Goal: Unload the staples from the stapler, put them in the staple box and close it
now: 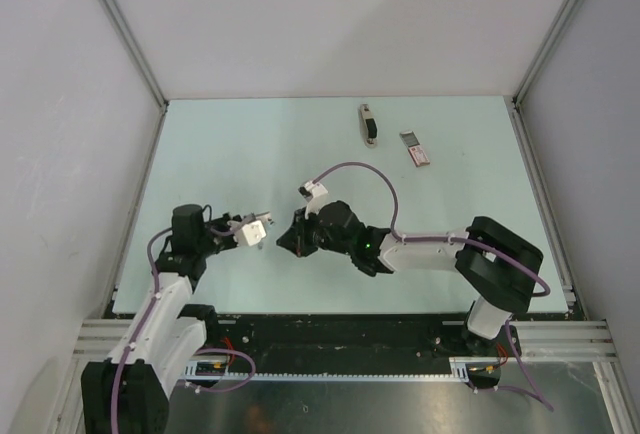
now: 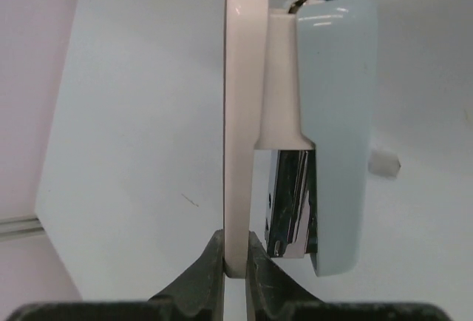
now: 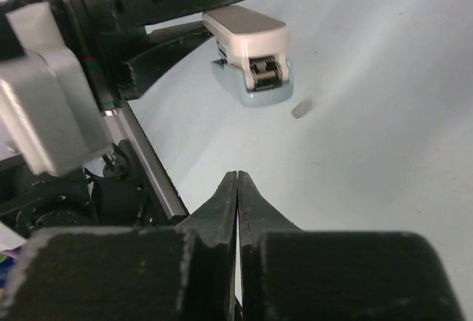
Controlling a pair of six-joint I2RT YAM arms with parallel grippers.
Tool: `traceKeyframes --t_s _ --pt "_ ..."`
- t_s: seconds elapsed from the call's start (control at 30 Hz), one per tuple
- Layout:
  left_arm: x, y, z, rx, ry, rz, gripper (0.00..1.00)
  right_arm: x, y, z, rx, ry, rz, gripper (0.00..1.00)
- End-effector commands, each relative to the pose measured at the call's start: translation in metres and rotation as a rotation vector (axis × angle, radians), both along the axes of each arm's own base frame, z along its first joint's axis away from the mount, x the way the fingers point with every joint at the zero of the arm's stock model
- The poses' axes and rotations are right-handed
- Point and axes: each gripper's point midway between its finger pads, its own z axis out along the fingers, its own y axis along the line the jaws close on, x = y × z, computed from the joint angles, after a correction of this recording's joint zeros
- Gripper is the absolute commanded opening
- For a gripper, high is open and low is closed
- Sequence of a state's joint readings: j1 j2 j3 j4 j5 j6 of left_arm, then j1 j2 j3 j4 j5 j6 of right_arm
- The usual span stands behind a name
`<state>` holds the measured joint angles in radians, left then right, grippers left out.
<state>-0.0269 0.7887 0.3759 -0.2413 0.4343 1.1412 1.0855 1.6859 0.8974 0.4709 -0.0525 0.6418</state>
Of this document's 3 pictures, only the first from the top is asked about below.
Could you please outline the light blue white stapler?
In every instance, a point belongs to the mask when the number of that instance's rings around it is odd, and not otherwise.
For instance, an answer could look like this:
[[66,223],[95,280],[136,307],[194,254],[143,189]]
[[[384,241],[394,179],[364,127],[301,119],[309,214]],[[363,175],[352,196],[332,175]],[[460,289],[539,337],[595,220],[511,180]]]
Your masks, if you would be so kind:
[[266,239],[272,224],[273,218],[270,212],[255,214],[252,220],[240,229],[241,243],[245,247],[259,246]]

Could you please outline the beige black stapler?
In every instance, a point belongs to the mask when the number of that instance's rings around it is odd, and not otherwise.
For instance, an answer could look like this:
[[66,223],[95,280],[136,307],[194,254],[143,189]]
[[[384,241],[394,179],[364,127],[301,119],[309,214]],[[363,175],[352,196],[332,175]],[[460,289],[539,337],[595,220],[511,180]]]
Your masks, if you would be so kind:
[[364,144],[369,148],[375,148],[378,143],[378,128],[368,104],[363,103],[358,107],[358,116]]

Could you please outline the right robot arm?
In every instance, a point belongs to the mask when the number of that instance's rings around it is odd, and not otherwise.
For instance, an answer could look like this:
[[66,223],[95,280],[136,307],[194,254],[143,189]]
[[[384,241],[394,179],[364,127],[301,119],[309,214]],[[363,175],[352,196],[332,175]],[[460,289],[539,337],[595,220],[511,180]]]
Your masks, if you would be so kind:
[[360,221],[343,201],[294,212],[276,245],[298,258],[319,250],[347,256],[369,277],[409,270],[456,272],[478,293],[461,328],[463,347],[484,355],[514,314],[550,288],[539,275],[544,255],[497,221],[477,216],[461,233],[401,235]]

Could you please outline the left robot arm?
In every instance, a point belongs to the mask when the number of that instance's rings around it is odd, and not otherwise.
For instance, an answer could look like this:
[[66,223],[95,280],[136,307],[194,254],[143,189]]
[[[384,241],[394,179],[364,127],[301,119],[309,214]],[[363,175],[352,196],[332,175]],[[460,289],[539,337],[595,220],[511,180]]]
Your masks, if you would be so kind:
[[211,305],[191,303],[209,257],[235,249],[254,216],[213,217],[210,206],[174,208],[169,227],[146,246],[151,287],[126,333],[81,375],[88,433],[162,433],[171,393],[190,357],[221,341]]

